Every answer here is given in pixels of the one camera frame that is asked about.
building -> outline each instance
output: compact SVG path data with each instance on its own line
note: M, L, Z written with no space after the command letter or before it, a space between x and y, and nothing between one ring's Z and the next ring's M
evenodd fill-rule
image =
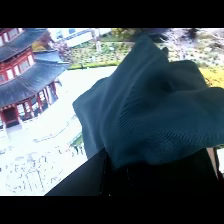
M0 28L0 128L42 113L57 99L55 79L68 63L57 51L33 52L44 28Z
M96 28L49 28L52 39L57 42L64 40L68 47L74 47L89 40L94 39ZM104 35L112 31L111 28L98 28L99 35Z

pagoda roof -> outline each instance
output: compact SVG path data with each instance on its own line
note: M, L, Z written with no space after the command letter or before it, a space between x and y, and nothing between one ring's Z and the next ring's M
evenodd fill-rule
M47 31L46 28L26 28L14 40L0 47L0 62L3 62L30 47Z
M36 63L25 73L0 85L0 107L34 96L68 66L68 63L36 60Z
M35 60L47 60L55 62L63 62L58 55L57 50L33 52Z

teal cloth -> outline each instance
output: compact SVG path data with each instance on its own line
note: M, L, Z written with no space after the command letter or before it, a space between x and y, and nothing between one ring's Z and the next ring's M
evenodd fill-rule
M169 62L146 36L73 107L87 155L105 148L115 169L224 143L224 90L209 88L194 62Z

ribbed fabric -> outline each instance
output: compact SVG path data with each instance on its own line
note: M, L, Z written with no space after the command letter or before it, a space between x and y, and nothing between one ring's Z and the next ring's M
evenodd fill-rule
M224 90L208 88L192 61L169 62L148 37L73 107L85 149L105 148L115 169L164 164L224 143Z

red pagoda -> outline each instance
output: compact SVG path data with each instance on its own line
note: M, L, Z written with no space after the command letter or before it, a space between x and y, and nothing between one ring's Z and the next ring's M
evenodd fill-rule
M42 113L57 99L55 79L68 63L58 52L33 52L43 28L0 28L0 128Z

